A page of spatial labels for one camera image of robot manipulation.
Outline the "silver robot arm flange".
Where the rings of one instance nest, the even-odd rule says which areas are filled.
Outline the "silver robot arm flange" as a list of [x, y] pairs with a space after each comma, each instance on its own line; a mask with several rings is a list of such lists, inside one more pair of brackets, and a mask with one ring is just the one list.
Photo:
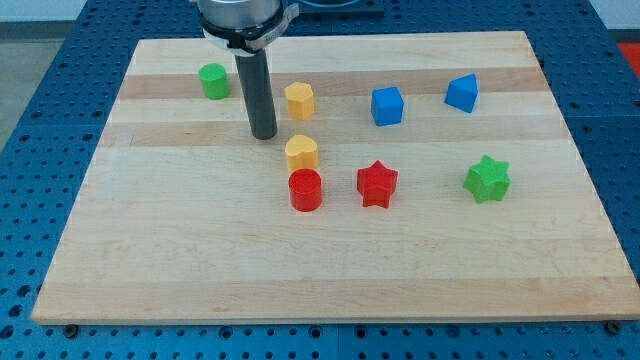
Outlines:
[[197, 0], [203, 34], [235, 56], [250, 57], [282, 36], [299, 16], [285, 0]]

